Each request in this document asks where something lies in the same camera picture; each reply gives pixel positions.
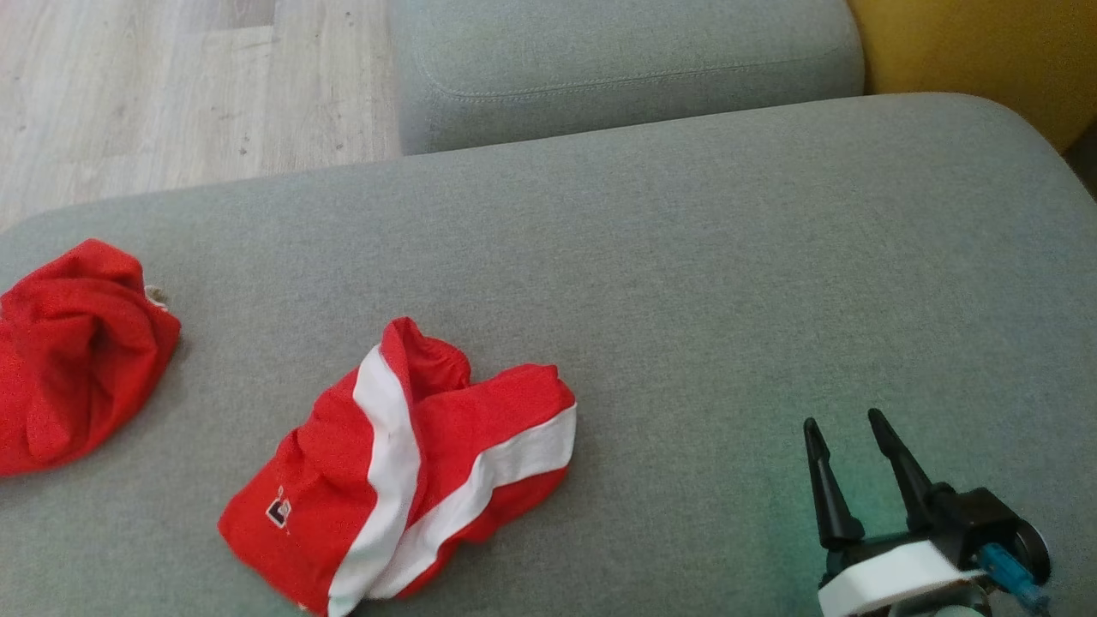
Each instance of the sofa cushion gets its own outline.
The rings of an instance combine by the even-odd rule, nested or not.
[[[395,0],[405,154],[859,94],[841,0]]]
[[[553,362],[569,478],[360,615],[813,615],[814,415],[870,535],[904,526],[866,419],[1097,580],[1097,205],[1004,108],[855,98],[77,206],[0,235],[0,287],[98,236],[183,323],[148,406],[0,481],[10,615],[293,616],[228,500],[394,316],[474,379]],[[999,617],[1018,616],[998,596]]]

